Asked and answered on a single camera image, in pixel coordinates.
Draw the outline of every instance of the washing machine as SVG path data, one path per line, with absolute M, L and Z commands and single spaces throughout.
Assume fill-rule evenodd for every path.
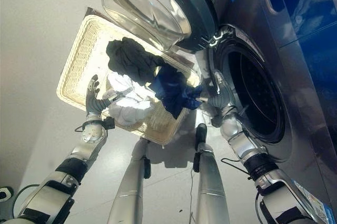
M 162 51 L 202 51 L 244 125 L 314 204 L 337 217 L 337 0 L 102 0 Z

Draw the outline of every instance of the wicker basket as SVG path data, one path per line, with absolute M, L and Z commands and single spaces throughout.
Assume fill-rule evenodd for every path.
M 105 53 L 106 46 L 109 41 L 122 40 L 123 37 L 132 38 L 142 44 L 146 51 L 161 56 L 186 76 L 188 85 L 199 85 L 198 75 L 188 67 L 113 23 L 96 15 L 89 15 L 81 24 L 64 66 L 57 87 L 58 97 L 85 111 L 86 88 L 91 77 L 97 74 L 100 82 L 98 87 L 101 89 L 97 98 L 102 98 L 102 94 L 110 88 L 107 80 L 110 69 L 107 66 L 109 58 Z M 186 114 L 187 109 L 183 109 L 175 120 L 162 103 L 156 100 L 155 109 L 144 120 L 132 126 L 116 125 L 158 144 L 167 144 Z M 103 116 L 108 116 L 108 110 L 103 111 Z

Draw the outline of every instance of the black band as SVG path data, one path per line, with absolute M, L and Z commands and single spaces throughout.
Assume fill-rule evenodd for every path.
M 60 171 L 73 176 L 80 183 L 88 171 L 86 163 L 77 158 L 69 158 L 64 160 L 55 171 Z
M 244 163 L 244 166 L 254 181 L 269 171 L 279 168 L 265 153 L 253 155 Z

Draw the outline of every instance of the floor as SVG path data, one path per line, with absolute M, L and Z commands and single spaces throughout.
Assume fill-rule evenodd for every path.
M 79 140 L 73 129 L 85 113 L 59 100 L 56 87 L 88 6 L 103 12 L 100 0 L 1 0 L 0 186 L 17 192 L 40 183 Z M 143 223 L 188 223 L 194 128 L 208 120 L 201 111 L 191 112 L 165 148 L 150 144 Z M 66 223 L 106 223 L 137 140 L 119 128 L 109 133 Z M 219 161 L 235 156 L 218 129 L 209 126 L 207 142 L 218 161 L 231 223 L 257 223 L 253 182 Z M 192 176 L 195 212 L 199 175 Z M 15 211 L 26 195 L 18 198 Z M 11 203 L 0 203 L 0 219 L 8 218 Z

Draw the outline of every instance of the wire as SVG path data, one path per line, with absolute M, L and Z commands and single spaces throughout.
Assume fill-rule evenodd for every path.
M 228 161 L 231 161 L 231 162 L 240 162 L 240 160 L 232 160 L 232 159 L 228 159 L 228 158 L 223 158 L 222 160 L 228 160 Z
M 75 128 L 75 132 L 76 132 L 76 133 L 82 133 L 82 132 L 83 132 L 83 130 L 82 130 L 82 131 L 80 131 L 80 130 L 79 130 L 80 128 L 82 128 L 82 126 L 81 126 L 81 125 L 80 125 L 78 128 Z
M 236 168 L 237 170 L 240 170 L 241 172 L 243 172 L 243 173 L 245 173 L 245 174 L 247 174 L 247 175 L 249 176 L 249 173 L 248 173 L 248 172 L 246 172 L 246 171 L 240 169 L 239 167 L 237 167 L 237 166 L 235 166 L 235 165 L 233 165 L 233 164 L 231 164 L 231 163 L 229 163 L 229 162 L 225 162 L 224 160 L 228 160 L 228 159 L 227 159 L 227 158 L 223 158 L 223 159 L 221 159 L 220 161 L 223 162 L 223 163 L 228 164 L 229 166 L 232 166 L 233 168 Z
M 191 169 L 191 190 L 190 190 L 190 196 L 191 196 L 191 201 L 190 201 L 190 219 L 189 219 L 189 224 L 191 224 L 192 218 L 193 218 L 193 213 L 192 213 L 192 189 L 193 189 L 193 168 Z
M 26 189 L 28 189 L 28 188 L 30 188 L 30 187 L 38 187 L 38 186 L 39 186 L 39 184 L 30 184 L 29 186 L 25 186 L 24 188 L 22 188 L 22 189 L 17 193 L 17 195 L 14 197 L 13 203 L 12 203 L 12 219 L 14 219 L 14 205 L 15 205 L 15 202 L 16 202 L 17 198 L 20 196 L 20 194 L 21 194 L 22 192 L 24 192 L 24 190 L 26 190 Z
M 261 220 L 261 218 L 260 218 L 259 210 L 258 210 L 258 208 L 257 208 L 257 200 L 259 199 L 259 195 L 260 195 L 260 193 L 257 192 L 256 197 L 255 197 L 255 211 L 256 211 L 256 216 L 257 216 L 257 218 L 258 218 L 260 224 L 263 224 L 263 222 L 262 222 L 262 220 Z

